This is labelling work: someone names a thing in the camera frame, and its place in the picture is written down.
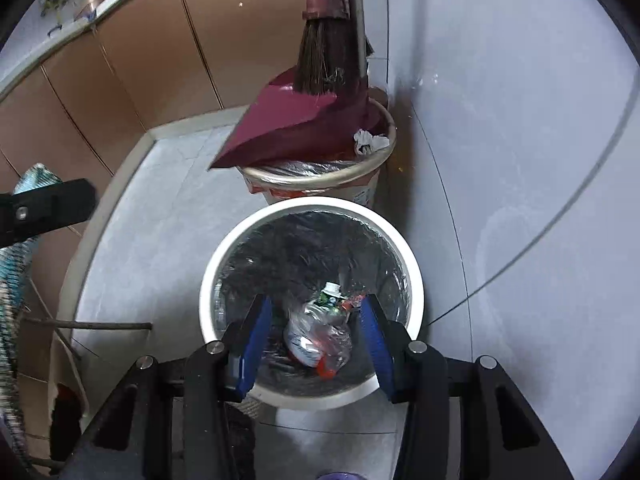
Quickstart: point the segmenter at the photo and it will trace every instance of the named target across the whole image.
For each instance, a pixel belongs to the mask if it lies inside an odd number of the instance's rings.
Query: red dustpan
[[[371,131],[380,114],[367,99],[366,80],[340,94],[293,90],[295,68],[272,80],[245,112],[210,168],[263,165],[276,160],[319,162],[353,153],[353,134]]]

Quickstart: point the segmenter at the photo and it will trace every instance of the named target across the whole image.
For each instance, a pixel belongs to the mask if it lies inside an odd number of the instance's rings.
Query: blue gripper pad
[[[271,328],[273,302],[267,296],[256,296],[242,328],[240,329],[241,353],[238,361],[238,382],[236,392],[244,396],[254,387],[255,376],[267,343]]]
[[[391,399],[395,395],[396,389],[393,358],[385,340],[386,325],[388,325],[388,321],[378,303],[378,298],[373,294],[367,295],[360,305],[360,326],[378,376],[380,389]]]

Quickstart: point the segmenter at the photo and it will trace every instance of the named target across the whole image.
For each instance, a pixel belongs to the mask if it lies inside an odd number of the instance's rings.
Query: cabinet door
[[[83,34],[43,66],[78,129],[115,173],[145,129],[96,37]]]
[[[250,104],[295,65],[306,0],[185,0],[222,105]]]
[[[86,178],[99,194],[111,180],[40,67],[0,103],[0,149],[20,174],[41,162],[62,180]]]
[[[182,0],[131,0],[98,37],[147,128],[220,109]]]

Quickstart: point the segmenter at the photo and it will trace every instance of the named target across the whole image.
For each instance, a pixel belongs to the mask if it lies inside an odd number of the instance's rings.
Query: screw
[[[27,206],[21,205],[17,210],[15,210],[15,217],[22,221],[27,218],[28,213],[29,210],[27,209]]]
[[[207,343],[207,352],[210,354],[220,354],[225,351],[225,344],[222,341],[212,341]]]
[[[424,354],[427,351],[427,343],[423,343],[422,341],[411,341],[409,343],[409,352],[414,354]]]
[[[154,363],[154,359],[150,355],[143,355],[136,361],[136,366],[141,370],[146,370]]]
[[[496,361],[490,355],[483,355],[479,360],[480,366],[482,368],[486,368],[487,370],[493,370],[498,365],[498,361]]]

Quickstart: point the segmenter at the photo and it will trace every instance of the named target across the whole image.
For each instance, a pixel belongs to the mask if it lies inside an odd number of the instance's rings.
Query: broom bristles
[[[338,92],[358,79],[358,45],[350,20],[307,20],[294,90],[311,95]]]

